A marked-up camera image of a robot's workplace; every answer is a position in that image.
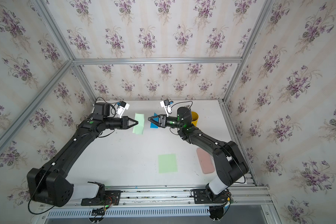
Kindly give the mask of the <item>blue square paper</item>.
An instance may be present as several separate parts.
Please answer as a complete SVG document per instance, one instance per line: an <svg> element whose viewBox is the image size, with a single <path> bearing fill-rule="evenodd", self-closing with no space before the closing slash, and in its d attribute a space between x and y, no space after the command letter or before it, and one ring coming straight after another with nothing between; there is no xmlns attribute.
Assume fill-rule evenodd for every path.
<svg viewBox="0 0 336 224"><path fill-rule="evenodd" d="M154 113L154 116L151 116L148 118L148 121L151 123L151 128L159 128L160 122L159 122L160 116L157 113Z"/></svg>

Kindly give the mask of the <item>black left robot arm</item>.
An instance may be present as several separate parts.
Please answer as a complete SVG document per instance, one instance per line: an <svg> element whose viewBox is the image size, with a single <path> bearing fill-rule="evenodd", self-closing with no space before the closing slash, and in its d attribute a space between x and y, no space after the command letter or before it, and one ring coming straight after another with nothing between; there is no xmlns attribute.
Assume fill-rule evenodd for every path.
<svg viewBox="0 0 336 224"><path fill-rule="evenodd" d="M123 113L129 104L121 101L114 116L110 116L112 105L95 103L93 112L77 127L72 138L63 148L39 169L31 169L27 174L30 201L62 207L72 200L89 201L89 205L101 205L106 202L105 186L97 182L71 184L67 175L83 151L104 130L126 130L138 125Z"/></svg>

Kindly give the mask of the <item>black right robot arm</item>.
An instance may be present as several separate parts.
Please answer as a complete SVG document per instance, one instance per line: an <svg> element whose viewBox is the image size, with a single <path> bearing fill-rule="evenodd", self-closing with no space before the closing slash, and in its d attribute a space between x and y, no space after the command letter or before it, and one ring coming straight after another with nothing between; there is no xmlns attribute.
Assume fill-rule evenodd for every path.
<svg viewBox="0 0 336 224"><path fill-rule="evenodd" d="M219 141L203 133L192 124L190 109L180 107L175 117L160 114L149 117L148 121L160 128L176 128L183 141L198 146L213 157L217 177L207 184L207 191L212 195L220 194L249 172L238 145L233 141Z"/></svg>

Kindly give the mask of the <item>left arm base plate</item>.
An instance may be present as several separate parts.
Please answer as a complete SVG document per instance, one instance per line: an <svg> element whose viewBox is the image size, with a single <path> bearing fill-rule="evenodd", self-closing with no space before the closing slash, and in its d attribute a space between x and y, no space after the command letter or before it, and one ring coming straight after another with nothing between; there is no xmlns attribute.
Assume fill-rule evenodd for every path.
<svg viewBox="0 0 336 224"><path fill-rule="evenodd" d="M81 206L104 206L119 205L121 196L120 190L106 190L105 193L99 193L95 198L85 198L81 201Z"/></svg>

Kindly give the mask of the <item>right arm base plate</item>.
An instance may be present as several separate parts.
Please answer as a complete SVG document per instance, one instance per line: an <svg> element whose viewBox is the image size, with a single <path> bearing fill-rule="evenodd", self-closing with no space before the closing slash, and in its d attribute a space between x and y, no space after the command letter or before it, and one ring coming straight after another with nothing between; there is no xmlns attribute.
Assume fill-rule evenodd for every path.
<svg viewBox="0 0 336 224"><path fill-rule="evenodd" d="M215 195L210 189L193 189L190 196L195 204L224 204L230 200L231 192L226 189Z"/></svg>

